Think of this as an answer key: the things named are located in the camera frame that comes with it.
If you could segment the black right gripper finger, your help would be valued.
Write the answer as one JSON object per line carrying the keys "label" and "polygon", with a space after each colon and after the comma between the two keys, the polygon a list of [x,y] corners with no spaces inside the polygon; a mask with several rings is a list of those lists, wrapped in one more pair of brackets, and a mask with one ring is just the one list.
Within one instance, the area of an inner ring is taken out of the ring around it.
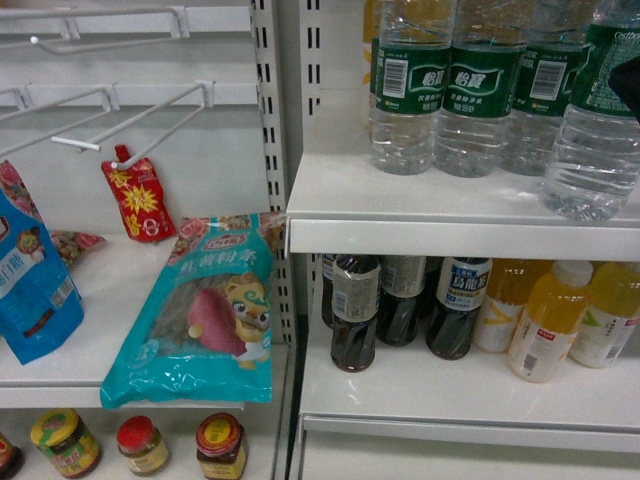
{"label": "black right gripper finger", "polygon": [[639,58],[628,60],[615,67],[609,76],[608,85],[639,120]]}

